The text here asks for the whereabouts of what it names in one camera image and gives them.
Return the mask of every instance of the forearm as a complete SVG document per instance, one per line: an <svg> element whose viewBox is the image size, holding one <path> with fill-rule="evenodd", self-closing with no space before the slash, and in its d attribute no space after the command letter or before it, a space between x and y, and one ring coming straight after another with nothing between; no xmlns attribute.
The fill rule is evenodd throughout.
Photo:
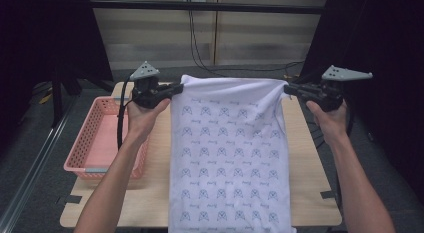
<svg viewBox="0 0 424 233"><path fill-rule="evenodd" d="M392 220L371 186L347 135L330 143L343 196L343 211L350 233L394 232Z"/></svg>
<svg viewBox="0 0 424 233"><path fill-rule="evenodd" d="M86 203L75 232L114 232L128 181L144 139L127 135L115 160Z"/></svg>

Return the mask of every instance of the person's left arm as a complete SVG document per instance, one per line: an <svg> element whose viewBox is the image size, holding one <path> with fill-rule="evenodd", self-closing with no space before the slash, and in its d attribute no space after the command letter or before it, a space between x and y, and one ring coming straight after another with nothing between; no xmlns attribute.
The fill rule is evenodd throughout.
<svg viewBox="0 0 424 233"><path fill-rule="evenodd" d="M153 110L141 108L133 102L128 104L127 136L108 172L84 206L74 232L116 230L138 150L152 131L157 116L169 102L165 99Z"/></svg>

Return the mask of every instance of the person's right hand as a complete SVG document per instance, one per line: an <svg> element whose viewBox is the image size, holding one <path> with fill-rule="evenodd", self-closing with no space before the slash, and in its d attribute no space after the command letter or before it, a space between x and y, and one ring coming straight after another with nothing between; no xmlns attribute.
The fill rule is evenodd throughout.
<svg viewBox="0 0 424 233"><path fill-rule="evenodd" d="M313 101L306 102L306 106L314 114L314 121L321 128L327 144L331 145L340 137L346 136L346 102L343 101L339 109L328 113L322 111L321 107Z"/></svg>

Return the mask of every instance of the patterned fabric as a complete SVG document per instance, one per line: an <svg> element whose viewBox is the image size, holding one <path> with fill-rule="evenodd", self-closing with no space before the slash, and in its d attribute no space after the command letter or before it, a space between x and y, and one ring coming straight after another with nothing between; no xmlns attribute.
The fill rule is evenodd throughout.
<svg viewBox="0 0 424 233"><path fill-rule="evenodd" d="M284 81L183 76L169 232L291 233Z"/></svg>

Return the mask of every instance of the hand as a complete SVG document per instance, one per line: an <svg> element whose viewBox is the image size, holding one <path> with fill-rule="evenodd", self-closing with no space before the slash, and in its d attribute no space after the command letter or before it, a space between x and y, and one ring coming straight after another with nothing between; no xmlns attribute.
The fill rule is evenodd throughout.
<svg viewBox="0 0 424 233"><path fill-rule="evenodd" d="M321 107L313 102L306 102L309 110L314 114L314 121L322 130L324 140L331 145L340 137L346 136L346 102L339 109L325 113Z"/></svg>
<svg viewBox="0 0 424 233"><path fill-rule="evenodd" d="M157 116L168 107L170 99L162 100L154 109L146 109L138 106L134 102L130 102L128 107L128 135L134 136L142 142L155 125Z"/></svg>

